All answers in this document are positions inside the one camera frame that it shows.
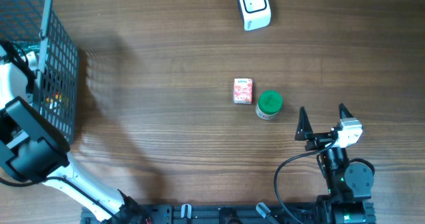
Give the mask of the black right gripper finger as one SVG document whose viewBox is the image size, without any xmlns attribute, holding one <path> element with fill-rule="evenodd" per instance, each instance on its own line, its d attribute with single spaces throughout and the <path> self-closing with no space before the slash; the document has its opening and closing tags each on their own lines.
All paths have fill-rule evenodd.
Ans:
<svg viewBox="0 0 425 224">
<path fill-rule="evenodd" d="M 339 117 L 340 119 L 354 118 L 354 116 L 348 111 L 344 103 L 340 103 L 339 105 Z"/>
<path fill-rule="evenodd" d="M 306 141 L 313 139 L 313 130 L 311 124 L 309 123 L 309 118 L 305 107 L 302 106 L 299 109 L 299 121 L 297 125 L 297 130 L 295 134 L 295 141 Z"/>
</svg>

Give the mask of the green lid jar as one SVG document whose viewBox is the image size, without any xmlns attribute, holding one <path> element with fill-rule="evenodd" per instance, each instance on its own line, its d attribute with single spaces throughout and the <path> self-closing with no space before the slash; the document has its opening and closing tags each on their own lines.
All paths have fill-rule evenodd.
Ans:
<svg viewBox="0 0 425 224">
<path fill-rule="evenodd" d="M 283 106 L 281 94 L 275 90 L 267 90 L 261 93 L 257 105 L 256 114 L 263 120 L 274 119 Z"/>
</svg>

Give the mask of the red tissue pack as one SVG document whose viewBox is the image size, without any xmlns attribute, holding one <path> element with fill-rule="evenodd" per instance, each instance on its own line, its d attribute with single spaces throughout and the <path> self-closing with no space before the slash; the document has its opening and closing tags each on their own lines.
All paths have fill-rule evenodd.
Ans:
<svg viewBox="0 0 425 224">
<path fill-rule="evenodd" d="M 251 78 L 235 78 L 233 89 L 233 101 L 235 104 L 251 104 L 253 93 L 253 81 Z"/>
</svg>

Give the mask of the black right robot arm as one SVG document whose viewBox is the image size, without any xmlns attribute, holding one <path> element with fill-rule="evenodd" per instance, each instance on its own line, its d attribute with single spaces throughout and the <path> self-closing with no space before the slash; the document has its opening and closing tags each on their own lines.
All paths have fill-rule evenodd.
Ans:
<svg viewBox="0 0 425 224">
<path fill-rule="evenodd" d="M 315 133 L 304 107 L 299 109 L 295 140 L 305 141 L 307 151 L 317 152 L 317 160 L 328 188 L 315 203 L 315 222 L 334 224 L 376 223 L 371 198 L 375 168 L 372 163 L 348 158 L 347 148 L 356 144 L 363 125 L 345 107 L 339 105 L 340 120 L 329 132 Z"/>
</svg>

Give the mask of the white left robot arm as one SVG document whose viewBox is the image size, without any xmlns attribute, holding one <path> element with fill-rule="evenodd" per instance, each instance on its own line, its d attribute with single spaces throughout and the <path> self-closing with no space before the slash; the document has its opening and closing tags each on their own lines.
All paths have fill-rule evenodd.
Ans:
<svg viewBox="0 0 425 224">
<path fill-rule="evenodd" d="M 8 185 L 39 183 L 55 188 L 89 209 L 102 223 L 142 223 L 149 215 L 131 197 L 102 183 L 80 165 L 60 130 L 19 96 L 33 74 L 23 60 L 1 65 L 1 168 Z"/>
</svg>

